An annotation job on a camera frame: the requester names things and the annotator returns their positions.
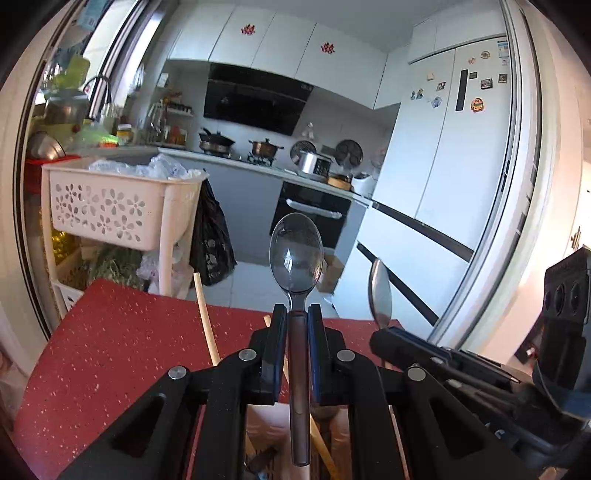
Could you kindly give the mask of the white plastic utensil holder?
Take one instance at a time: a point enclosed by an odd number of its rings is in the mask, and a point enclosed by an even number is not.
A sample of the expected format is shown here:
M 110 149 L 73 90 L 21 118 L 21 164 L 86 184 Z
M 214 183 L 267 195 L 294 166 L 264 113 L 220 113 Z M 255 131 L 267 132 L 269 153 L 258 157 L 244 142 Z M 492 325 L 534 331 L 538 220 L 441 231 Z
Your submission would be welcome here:
M 246 433 L 253 447 L 279 449 L 273 458 L 276 479 L 315 479 L 325 465 L 332 479 L 408 479 L 410 477 L 398 426 L 385 399 L 349 399 L 335 407 L 332 442 L 326 444 L 315 423 L 324 407 L 249 405 Z

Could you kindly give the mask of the steel spoon dark handle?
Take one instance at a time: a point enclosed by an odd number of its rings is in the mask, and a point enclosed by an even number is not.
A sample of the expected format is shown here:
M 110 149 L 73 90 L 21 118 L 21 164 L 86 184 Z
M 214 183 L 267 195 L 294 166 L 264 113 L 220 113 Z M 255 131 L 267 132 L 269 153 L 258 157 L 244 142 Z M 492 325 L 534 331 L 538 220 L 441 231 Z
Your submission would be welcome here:
M 290 213 L 270 237 L 270 269 L 287 294 L 287 364 L 290 383 L 290 446 L 294 466 L 310 464 L 310 380 L 308 380 L 308 294 L 322 275 L 322 239 L 308 216 Z

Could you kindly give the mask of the black kitchen faucet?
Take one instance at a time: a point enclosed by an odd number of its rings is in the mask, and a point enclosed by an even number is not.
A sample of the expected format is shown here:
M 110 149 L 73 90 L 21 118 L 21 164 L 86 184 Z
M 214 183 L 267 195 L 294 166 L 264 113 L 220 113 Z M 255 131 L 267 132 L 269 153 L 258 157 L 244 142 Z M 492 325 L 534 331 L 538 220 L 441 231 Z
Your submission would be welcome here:
M 112 103 L 110 79 L 105 75 L 93 76 L 83 85 L 82 91 L 89 99 L 89 108 L 86 117 L 89 120 L 98 122 L 103 107 Z

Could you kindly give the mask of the cardboard box on floor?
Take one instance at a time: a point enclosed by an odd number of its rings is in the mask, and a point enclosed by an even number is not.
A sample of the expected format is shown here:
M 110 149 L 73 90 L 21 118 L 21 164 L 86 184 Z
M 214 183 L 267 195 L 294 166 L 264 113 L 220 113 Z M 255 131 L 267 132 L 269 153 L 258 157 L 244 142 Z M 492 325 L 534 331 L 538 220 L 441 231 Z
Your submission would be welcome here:
M 322 263 L 322 275 L 318 281 L 318 292 L 332 294 L 335 291 L 335 286 L 342 276 L 345 265 L 339 260 L 338 256 L 325 253 L 324 263 Z

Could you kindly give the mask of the black plastic bag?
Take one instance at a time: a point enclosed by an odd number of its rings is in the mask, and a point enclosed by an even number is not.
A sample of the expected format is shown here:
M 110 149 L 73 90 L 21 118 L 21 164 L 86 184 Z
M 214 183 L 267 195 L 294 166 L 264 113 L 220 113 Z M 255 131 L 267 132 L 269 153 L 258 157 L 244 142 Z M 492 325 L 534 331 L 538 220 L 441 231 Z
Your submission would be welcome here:
M 204 180 L 193 224 L 189 265 L 200 275 L 202 285 L 214 286 L 232 274 L 236 264 L 221 204 L 209 181 Z

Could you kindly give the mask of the gold foil package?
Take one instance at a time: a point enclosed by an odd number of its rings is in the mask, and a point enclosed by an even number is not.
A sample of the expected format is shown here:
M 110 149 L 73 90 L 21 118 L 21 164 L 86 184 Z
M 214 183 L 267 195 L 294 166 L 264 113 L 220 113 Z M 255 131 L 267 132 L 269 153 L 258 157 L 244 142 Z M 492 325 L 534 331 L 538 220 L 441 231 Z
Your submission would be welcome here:
M 67 232 L 51 229 L 52 251 L 56 264 L 60 264 L 74 253 L 80 245 L 80 239 Z

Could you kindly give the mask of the built-in black oven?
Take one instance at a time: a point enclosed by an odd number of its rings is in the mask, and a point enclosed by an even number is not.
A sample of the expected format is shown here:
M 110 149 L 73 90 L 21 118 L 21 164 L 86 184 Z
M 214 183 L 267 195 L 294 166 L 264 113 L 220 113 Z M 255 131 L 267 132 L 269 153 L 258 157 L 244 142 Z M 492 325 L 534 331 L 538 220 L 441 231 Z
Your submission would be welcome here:
M 307 186 L 283 181 L 276 203 L 270 233 L 280 219 L 290 213 L 307 215 L 318 228 L 325 248 L 335 250 L 352 201 Z

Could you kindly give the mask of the white double-door refrigerator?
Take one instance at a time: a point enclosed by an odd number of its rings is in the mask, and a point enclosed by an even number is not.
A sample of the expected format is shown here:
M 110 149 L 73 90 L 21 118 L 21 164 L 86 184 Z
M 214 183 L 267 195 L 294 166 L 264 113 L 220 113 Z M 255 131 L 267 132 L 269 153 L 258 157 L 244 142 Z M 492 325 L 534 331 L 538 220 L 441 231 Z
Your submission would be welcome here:
M 509 137 L 505 37 L 413 64 L 377 186 L 332 295 L 368 320 L 375 259 L 392 276 L 393 317 L 430 335 L 464 280 L 493 208 Z

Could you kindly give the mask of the white perforated storage cart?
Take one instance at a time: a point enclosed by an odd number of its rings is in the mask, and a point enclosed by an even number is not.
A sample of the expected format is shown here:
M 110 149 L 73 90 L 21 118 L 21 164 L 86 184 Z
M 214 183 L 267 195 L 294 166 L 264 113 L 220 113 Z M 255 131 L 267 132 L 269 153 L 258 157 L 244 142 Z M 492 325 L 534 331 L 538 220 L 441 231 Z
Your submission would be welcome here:
M 61 316 L 72 307 L 59 280 L 53 230 L 83 239 L 158 254 L 158 293 L 187 293 L 189 249 L 201 186 L 208 174 L 151 178 L 90 168 L 90 157 L 46 164 L 41 173 L 41 225 L 49 279 Z M 173 287 L 173 250 L 182 249 L 183 277 Z

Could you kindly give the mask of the silver rice cooker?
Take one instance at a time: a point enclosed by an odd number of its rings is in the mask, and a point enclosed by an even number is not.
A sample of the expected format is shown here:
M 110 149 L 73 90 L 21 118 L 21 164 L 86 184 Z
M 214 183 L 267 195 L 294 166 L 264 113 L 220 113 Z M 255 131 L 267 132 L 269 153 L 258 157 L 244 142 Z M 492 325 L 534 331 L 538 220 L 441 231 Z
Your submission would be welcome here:
M 332 167 L 332 157 L 315 152 L 298 153 L 297 173 L 322 183 L 327 183 Z

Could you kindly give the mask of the black wok on stove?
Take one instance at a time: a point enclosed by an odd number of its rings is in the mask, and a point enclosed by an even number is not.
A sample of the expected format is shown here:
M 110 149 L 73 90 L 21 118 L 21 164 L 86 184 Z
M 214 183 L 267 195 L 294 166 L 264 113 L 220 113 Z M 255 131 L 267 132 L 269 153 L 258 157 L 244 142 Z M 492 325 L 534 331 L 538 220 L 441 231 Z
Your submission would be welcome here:
M 231 140 L 231 138 L 225 137 L 219 132 L 212 133 L 206 128 L 202 128 L 199 138 L 199 148 L 212 154 L 229 154 L 231 147 L 235 145 L 235 141 Z

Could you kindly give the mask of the brown cooking pot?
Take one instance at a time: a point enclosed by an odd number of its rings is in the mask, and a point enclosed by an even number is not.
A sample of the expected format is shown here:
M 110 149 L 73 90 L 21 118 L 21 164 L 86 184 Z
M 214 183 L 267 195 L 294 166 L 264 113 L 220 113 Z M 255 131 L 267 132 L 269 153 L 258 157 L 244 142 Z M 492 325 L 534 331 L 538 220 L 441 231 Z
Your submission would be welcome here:
M 274 158 L 277 152 L 283 150 L 283 146 L 274 145 L 269 138 L 264 141 L 249 140 L 249 143 L 252 144 L 252 155 L 262 158 Z

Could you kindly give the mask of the steel pot by sink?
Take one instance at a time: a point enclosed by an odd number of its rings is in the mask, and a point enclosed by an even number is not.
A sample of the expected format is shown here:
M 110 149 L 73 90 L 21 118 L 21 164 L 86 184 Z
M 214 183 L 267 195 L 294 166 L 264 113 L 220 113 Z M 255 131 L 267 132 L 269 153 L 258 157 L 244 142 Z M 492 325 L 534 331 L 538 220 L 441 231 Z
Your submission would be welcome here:
M 86 118 L 90 100 L 86 93 L 78 89 L 61 89 L 52 93 L 45 105 L 44 123 L 79 124 Z

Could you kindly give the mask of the black range hood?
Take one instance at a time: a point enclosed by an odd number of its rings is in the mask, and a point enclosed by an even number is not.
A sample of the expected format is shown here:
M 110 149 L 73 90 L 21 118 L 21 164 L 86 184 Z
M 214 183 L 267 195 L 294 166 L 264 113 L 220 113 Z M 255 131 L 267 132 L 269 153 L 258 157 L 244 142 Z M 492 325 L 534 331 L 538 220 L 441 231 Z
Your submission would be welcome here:
M 314 86 L 228 64 L 209 64 L 204 117 L 290 136 Z

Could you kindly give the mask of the green plastic container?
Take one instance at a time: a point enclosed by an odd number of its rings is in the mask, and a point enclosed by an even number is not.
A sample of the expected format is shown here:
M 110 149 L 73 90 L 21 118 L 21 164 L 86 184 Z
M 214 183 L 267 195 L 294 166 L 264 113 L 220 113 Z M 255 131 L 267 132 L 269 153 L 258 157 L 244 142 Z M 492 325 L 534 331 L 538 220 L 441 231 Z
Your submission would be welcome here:
M 53 89 L 78 89 L 87 77 L 90 61 L 80 55 L 74 55 L 68 67 L 53 79 Z

